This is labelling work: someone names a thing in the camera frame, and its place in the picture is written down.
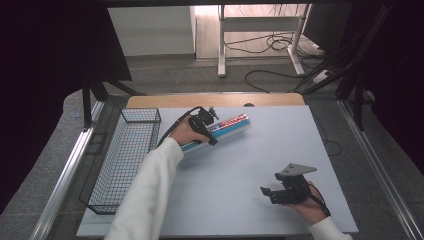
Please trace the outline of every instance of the wall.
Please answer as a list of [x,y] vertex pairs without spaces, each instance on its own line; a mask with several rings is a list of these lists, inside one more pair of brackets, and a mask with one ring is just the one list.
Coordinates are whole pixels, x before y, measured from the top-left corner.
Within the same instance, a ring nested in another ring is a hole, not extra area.
[[194,8],[108,10],[125,56],[194,53]]

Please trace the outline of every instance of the white sleeve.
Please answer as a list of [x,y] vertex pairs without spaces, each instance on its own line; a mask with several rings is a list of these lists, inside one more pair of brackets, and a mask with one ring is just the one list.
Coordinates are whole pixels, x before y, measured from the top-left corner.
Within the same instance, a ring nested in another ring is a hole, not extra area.
[[176,167],[183,156],[178,143],[166,138],[145,157],[105,239],[159,238]]
[[340,232],[331,217],[309,226],[315,240],[352,240],[348,234]]

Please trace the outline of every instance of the wooden board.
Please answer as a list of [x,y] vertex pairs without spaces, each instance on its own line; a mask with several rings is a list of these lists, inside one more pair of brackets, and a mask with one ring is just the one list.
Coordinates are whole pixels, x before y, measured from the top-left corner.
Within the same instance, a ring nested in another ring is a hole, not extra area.
[[135,96],[129,99],[127,108],[243,107],[246,103],[258,107],[305,105],[302,96],[297,93],[222,93]]

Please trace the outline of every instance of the metal frame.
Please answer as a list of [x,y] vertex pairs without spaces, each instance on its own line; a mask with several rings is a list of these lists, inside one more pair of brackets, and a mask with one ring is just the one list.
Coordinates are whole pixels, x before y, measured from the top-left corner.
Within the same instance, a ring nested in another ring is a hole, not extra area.
[[218,48],[218,76],[225,77],[225,42],[226,32],[264,32],[264,31],[293,31],[295,32],[293,43],[287,48],[293,67],[298,76],[305,75],[302,64],[297,56],[297,46],[300,35],[305,25],[306,15],[309,5],[306,4],[305,10],[300,17],[282,16],[282,17],[228,17],[225,18],[225,5],[220,5],[219,13],[219,48]]
[[409,239],[424,239],[422,230],[419,228],[414,216],[406,205],[405,200],[402,198],[392,180],[389,177],[386,169],[380,161],[377,153],[374,151],[371,143],[369,142],[365,132],[361,131],[353,119],[353,112],[347,100],[339,100],[339,107],[346,118],[356,140],[358,141],[362,151],[367,158],[371,169],[373,170],[381,188],[386,194],[387,199],[393,207],[400,224],[404,228]]
[[66,165],[62,171],[62,174],[60,175],[59,180],[57,181],[56,186],[50,195],[46,207],[41,213],[40,219],[38,220],[38,223],[35,226],[30,239],[47,238],[50,229],[53,226],[54,220],[56,219],[57,213],[59,212],[63,200],[65,199],[66,193],[68,192],[69,186],[71,185],[73,176],[77,171],[84,149],[87,147],[90,137],[93,134],[96,120],[98,119],[103,106],[103,102],[97,102],[94,105],[92,111],[92,125],[88,129],[81,132],[80,136],[78,137],[77,143],[75,144],[74,149],[72,150],[71,155],[69,156],[68,161],[66,162]]

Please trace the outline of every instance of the white stand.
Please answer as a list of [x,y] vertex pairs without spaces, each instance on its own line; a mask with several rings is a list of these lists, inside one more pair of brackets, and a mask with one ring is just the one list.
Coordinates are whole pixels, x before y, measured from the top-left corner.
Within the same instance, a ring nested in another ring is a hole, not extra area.
[[225,5],[220,5],[219,14],[219,54],[218,54],[218,76],[225,77],[225,44],[224,34],[226,32],[267,32],[267,31],[293,31],[295,32],[293,43],[287,49],[290,59],[298,76],[305,75],[302,65],[297,56],[297,45],[300,34],[305,25],[309,4],[306,4],[303,14],[299,16],[282,17],[228,17],[225,18]]

